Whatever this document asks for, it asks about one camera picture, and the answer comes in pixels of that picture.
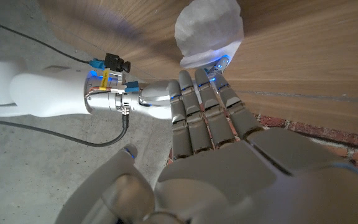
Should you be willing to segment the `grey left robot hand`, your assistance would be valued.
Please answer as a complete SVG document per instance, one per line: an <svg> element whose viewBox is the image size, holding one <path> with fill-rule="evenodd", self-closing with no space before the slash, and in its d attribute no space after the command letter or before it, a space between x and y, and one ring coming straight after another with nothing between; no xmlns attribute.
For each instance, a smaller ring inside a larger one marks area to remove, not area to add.
<svg viewBox="0 0 358 224"><path fill-rule="evenodd" d="M57 223L358 223L358 169L282 128L264 129L225 78L168 86L173 162L151 186L128 144L68 199Z"/></svg>

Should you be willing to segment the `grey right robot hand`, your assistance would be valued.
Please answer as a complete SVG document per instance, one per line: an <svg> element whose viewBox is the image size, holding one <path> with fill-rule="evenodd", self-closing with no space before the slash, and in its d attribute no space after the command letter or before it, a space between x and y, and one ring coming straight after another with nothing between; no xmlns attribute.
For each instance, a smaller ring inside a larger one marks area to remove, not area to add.
<svg viewBox="0 0 358 224"><path fill-rule="evenodd" d="M210 69L204 69L211 83L216 80L217 75L223 74L230 60L230 56L223 55L219 60L213 62L213 66ZM171 119L170 82L172 80L159 80L142 87L139 91L139 105L137 108L133 108L133 111L157 119Z"/></svg>

